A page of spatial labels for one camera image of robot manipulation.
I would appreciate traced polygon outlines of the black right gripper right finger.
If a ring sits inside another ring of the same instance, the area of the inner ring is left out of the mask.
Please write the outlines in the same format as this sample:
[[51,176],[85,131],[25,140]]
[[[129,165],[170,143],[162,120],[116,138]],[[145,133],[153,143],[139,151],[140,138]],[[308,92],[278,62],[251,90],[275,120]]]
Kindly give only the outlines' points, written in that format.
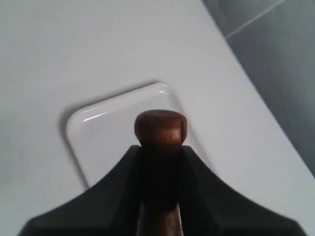
[[304,236],[293,219],[246,198],[210,170],[194,150],[180,153],[178,200],[186,236]]

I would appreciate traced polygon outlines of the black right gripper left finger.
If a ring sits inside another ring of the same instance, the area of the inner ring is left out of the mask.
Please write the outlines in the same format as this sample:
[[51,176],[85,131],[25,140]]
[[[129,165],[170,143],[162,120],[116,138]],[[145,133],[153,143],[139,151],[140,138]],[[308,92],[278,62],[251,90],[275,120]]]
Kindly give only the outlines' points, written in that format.
[[21,236],[134,236],[140,210],[139,146],[98,183],[26,222]]

